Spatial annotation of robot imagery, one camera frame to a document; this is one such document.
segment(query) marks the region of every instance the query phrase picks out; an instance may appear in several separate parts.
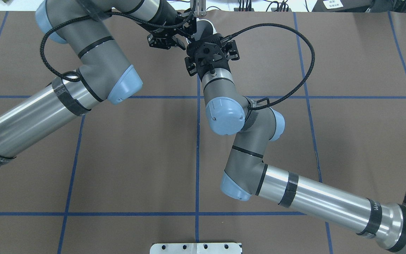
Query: electrical wires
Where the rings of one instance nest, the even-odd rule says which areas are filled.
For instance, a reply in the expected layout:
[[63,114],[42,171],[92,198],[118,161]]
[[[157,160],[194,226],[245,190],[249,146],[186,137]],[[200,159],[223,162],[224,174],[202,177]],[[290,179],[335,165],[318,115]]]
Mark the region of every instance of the electrical wires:
[[209,8],[216,8],[218,10],[222,10],[221,8],[217,7],[217,6],[209,6],[208,8],[206,8],[206,10],[209,10]]
[[286,100],[287,98],[289,98],[291,95],[293,95],[293,93],[295,93],[308,79],[309,75],[311,74],[311,71],[313,71],[314,68],[314,61],[315,61],[315,53],[314,53],[314,48],[313,45],[311,45],[311,43],[309,42],[309,40],[303,36],[303,34],[301,34],[299,31],[293,29],[292,27],[288,27],[282,24],[275,24],[275,23],[261,23],[261,24],[256,24],[253,26],[249,26],[245,29],[242,29],[238,32],[235,32],[234,34],[228,35],[226,37],[224,37],[223,39],[221,39],[222,44],[227,43],[228,41],[232,40],[234,37],[242,34],[243,32],[246,32],[248,30],[254,29],[254,28],[258,28],[258,27],[264,27],[264,26],[269,26],[269,27],[278,27],[278,28],[282,28],[282,29],[286,29],[288,31],[291,31],[295,34],[297,34],[305,43],[306,45],[308,45],[309,50],[311,51],[311,63],[309,65],[308,71],[306,72],[305,77],[303,77],[302,81],[293,89],[291,90],[289,93],[287,93],[285,96],[279,98],[278,100],[272,102],[272,103],[267,103],[266,105],[263,106],[259,106],[259,107],[251,107],[248,106],[249,110],[260,110],[260,109],[264,109],[264,108],[269,108],[271,106],[277,105],[278,103]]
[[[166,26],[166,25],[158,25],[158,24],[153,24],[153,23],[149,23],[147,21],[143,21],[141,19],[138,19],[134,16],[131,16],[127,13],[122,13],[122,12],[113,12],[113,11],[106,11],[105,13],[108,14],[109,16],[122,16],[125,18],[129,18],[132,19],[133,21],[136,21],[137,23],[141,23],[141,24],[146,24],[149,25],[151,27],[155,27],[155,28],[160,28],[160,29],[175,29],[175,28],[180,28],[182,27],[184,24],[186,24],[190,19],[192,19],[195,16],[195,7],[197,0],[193,0],[193,7],[192,10],[190,11],[189,15],[187,16],[186,19],[184,19],[181,23],[176,24],[176,25],[170,25],[170,26]],[[90,16],[83,16],[83,17],[79,17],[76,19],[71,19],[68,21],[63,22],[62,24],[59,24],[58,26],[52,28],[51,30],[49,30],[44,36],[42,41],[40,42],[40,58],[43,61],[43,64],[45,64],[45,66],[56,76],[60,77],[61,79],[67,80],[69,82],[78,82],[81,80],[82,76],[81,74],[77,73],[76,71],[68,71],[64,74],[61,74],[60,72],[56,71],[47,61],[47,58],[45,56],[45,45],[47,43],[48,37],[50,37],[50,35],[52,35],[55,31],[68,26],[69,24],[73,24],[75,22],[79,22],[79,21],[84,21],[87,19],[91,19]],[[67,77],[68,74],[73,74],[75,75],[77,78],[69,78]]]
[[310,11],[308,10],[308,3],[306,2],[306,0],[305,0],[305,8],[306,8],[306,11],[307,11],[307,12],[310,12]]
[[239,11],[252,11],[252,0],[245,2],[244,0],[242,0],[242,2],[240,0],[238,0],[239,2]]
[[281,2],[281,3],[279,3],[278,1],[269,1],[269,0],[264,0],[264,1],[269,2],[269,5],[267,6],[266,11],[269,10],[269,8],[270,8],[270,6],[272,4],[277,4],[277,8],[274,11],[277,11],[277,12],[287,12],[287,11],[289,11],[289,5],[287,4],[288,0],[286,0],[286,1],[283,0],[283,2]]

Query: black cable tie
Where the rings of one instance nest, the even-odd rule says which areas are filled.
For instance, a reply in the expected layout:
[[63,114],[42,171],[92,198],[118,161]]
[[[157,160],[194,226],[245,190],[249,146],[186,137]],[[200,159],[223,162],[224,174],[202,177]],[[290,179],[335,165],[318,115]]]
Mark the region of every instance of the black cable tie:
[[262,98],[261,100],[258,100],[258,101],[256,101],[256,103],[260,103],[260,102],[263,102],[263,101],[267,101],[267,104],[270,104],[270,100],[269,100],[269,97],[264,97],[264,98]]

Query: silver aluminum arm tube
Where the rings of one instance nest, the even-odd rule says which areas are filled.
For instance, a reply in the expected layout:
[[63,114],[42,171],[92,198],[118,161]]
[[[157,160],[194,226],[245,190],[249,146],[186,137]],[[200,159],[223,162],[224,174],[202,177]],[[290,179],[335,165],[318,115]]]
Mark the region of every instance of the silver aluminum arm tube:
[[403,205],[383,204],[267,166],[258,196],[348,228],[390,252],[406,254],[406,196]]
[[[92,0],[102,11],[112,7],[136,18],[165,24],[177,15],[165,0]],[[47,0],[36,12],[43,32],[65,21],[86,16],[77,1]],[[70,24],[51,39],[68,43],[83,65],[79,82],[56,78],[46,88],[0,116],[0,166],[71,120],[113,96],[117,104],[140,90],[142,81],[103,22],[88,19]],[[122,95],[114,93],[122,86]]]
[[406,197],[403,205],[382,205],[265,164],[267,143],[283,132],[283,117],[270,108],[248,110],[248,105],[258,104],[237,93],[229,69],[215,68],[200,79],[209,126],[219,135],[236,134],[222,177],[222,192],[242,201],[255,194],[375,238],[390,252],[406,254]]

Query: white metal plate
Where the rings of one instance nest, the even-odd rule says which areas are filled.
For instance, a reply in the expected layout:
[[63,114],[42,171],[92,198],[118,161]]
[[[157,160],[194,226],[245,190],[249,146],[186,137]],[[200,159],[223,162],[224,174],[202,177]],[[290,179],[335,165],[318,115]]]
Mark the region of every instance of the white metal plate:
[[242,254],[241,243],[153,244],[150,254]]

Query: black braided cable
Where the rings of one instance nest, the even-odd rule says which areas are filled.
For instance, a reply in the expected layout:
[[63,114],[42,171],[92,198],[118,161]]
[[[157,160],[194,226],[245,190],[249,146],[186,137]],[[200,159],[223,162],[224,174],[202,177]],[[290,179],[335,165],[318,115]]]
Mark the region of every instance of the black braided cable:
[[311,71],[313,71],[313,67],[314,67],[315,53],[314,53],[313,45],[311,45],[309,40],[303,34],[301,34],[299,31],[293,29],[292,27],[288,27],[288,26],[285,26],[285,25],[282,25],[282,24],[275,24],[275,23],[256,24],[256,25],[253,25],[253,26],[249,26],[249,27],[247,27],[245,29],[242,29],[242,30],[240,30],[238,32],[235,32],[232,35],[228,35],[228,36],[224,37],[224,39],[222,39],[221,41],[222,42],[228,42],[229,40],[232,40],[234,37],[240,35],[243,32],[246,32],[246,31],[254,29],[254,28],[265,27],[265,26],[283,28],[283,29],[289,30],[289,31],[297,34],[306,43],[306,45],[308,45],[309,50],[311,51],[311,63],[309,65],[309,68],[308,68],[308,71],[306,72],[305,77],[303,77],[302,81],[293,90],[291,90],[291,92],[287,93],[285,96],[279,98],[278,100],[276,100],[276,101],[274,101],[272,103],[268,103],[268,104],[263,105],[263,106],[259,106],[259,107],[248,106],[249,110],[261,110],[261,109],[264,109],[264,108],[269,108],[271,106],[277,105],[278,103],[286,100],[291,95],[293,95],[293,93],[295,93],[306,82],[309,75],[311,74]]
[[[138,19],[134,16],[131,16],[129,14],[126,13],[121,13],[121,12],[113,12],[113,11],[107,11],[105,12],[106,14],[108,14],[109,16],[115,15],[115,16],[122,16],[125,18],[129,18],[132,19],[133,21],[136,21],[138,23],[142,23],[142,24],[146,24],[149,25],[151,27],[155,27],[155,28],[161,28],[161,29],[175,29],[175,28],[180,28],[182,27],[184,24],[186,24],[188,21],[190,21],[192,18],[195,17],[195,8],[196,8],[196,0],[193,0],[193,7],[192,7],[192,11],[189,13],[189,15],[186,17],[186,19],[184,19],[181,23],[176,24],[176,25],[170,25],[170,26],[166,26],[166,25],[158,25],[158,24],[153,24],[153,23],[149,23],[148,21],[143,21],[141,19]],[[90,16],[83,16],[83,17],[79,17],[76,19],[71,19],[68,21],[63,22],[62,24],[52,28],[51,30],[49,30],[44,36],[43,39],[40,43],[40,58],[43,61],[43,64],[56,76],[60,77],[61,79],[67,80],[69,82],[78,82],[82,79],[81,74],[77,73],[76,71],[67,71],[66,73],[60,73],[58,71],[56,71],[56,69],[54,69],[47,61],[47,58],[45,56],[45,45],[47,43],[48,37],[50,37],[50,35],[52,35],[55,31],[68,26],[69,24],[73,24],[75,22],[79,22],[79,21],[84,21],[84,20],[88,20],[88,19],[92,19],[92,17]],[[67,77],[67,75],[72,74],[75,75],[77,78],[69,78]]]

